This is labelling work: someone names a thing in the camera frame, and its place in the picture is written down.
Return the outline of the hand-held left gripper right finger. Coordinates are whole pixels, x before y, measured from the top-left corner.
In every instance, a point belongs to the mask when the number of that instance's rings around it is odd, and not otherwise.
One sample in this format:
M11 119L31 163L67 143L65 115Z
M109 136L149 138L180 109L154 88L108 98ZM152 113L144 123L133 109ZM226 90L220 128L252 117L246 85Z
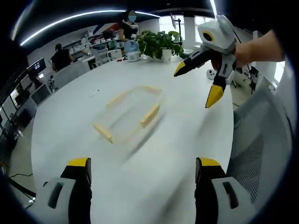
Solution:
M197 224L248 224L256 213L247 190L216 160L196 158L195 185Z

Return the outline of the person's right hand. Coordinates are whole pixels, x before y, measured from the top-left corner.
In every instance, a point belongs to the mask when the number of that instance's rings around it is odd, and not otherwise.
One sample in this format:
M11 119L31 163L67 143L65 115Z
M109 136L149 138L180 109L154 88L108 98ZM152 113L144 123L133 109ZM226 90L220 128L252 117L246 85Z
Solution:
M249 63L253 62L252 59L252 43L236 43L235 46L235 58L236 58L236 67L241 68L246 66Z

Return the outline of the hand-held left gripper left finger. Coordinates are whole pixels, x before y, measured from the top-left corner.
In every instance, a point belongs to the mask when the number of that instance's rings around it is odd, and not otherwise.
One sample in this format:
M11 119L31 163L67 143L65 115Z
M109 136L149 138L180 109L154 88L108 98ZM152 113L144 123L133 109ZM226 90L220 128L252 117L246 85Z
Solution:
M43 185L43 223L89 224L91 183L91 158L69 161L59 177Z

